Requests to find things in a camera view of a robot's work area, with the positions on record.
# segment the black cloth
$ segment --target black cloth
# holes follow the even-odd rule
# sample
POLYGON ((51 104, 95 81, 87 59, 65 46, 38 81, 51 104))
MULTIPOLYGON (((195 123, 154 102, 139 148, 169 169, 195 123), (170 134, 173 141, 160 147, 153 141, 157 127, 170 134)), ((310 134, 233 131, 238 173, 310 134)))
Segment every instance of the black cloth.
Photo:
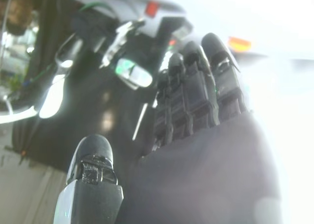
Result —
POLYGON ((269 146, 245 113, 158 149, 137 164, 116 223, 281 223, 269 146))

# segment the person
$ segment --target person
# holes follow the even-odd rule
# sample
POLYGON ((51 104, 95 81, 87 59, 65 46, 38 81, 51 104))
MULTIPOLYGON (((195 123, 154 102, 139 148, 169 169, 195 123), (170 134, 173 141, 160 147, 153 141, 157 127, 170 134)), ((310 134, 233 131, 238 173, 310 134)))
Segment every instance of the person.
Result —
MULTIPOLYGON (((7 3, 8 0, 0 0, 0 27, 4 22, 7 3)), ((32 0, 12 0, 7 16, 6 31, 16 36, 24 35, 32 21, 32 11, 32 0)))

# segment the red light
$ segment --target red light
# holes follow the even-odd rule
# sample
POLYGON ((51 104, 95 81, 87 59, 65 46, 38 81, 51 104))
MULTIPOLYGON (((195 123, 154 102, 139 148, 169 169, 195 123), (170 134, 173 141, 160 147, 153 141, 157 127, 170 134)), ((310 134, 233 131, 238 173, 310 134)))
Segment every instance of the red light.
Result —
POLYGON ((158 9, 159 9, 159 3, 151 1, 147 4, 145 13, 146 15, 150 17, 155 17, 158 9))
POLYGON ((170 40, 169 45, 174 46, 176 44, 176 42, 177 41, 175 39, 172 39, 172 40, 170 40))

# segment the red object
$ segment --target red object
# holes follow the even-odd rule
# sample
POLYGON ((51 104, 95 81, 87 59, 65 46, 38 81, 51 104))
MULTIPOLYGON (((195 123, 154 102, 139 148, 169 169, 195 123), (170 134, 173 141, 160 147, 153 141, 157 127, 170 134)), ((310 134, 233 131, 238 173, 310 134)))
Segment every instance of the red object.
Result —
POLYGON ((159 9, 159 3, 157 2, 149 2, 146 6, 146 10, 145 10, 145 13, 147 16, 150 16, 150 17, 155 17, 158 9, 159 9))
POLYGON ((175 39, 172 39, 172 40, 170 40, 169 45, 174 46, 176 44, 176 42, 177 41, 175 39))

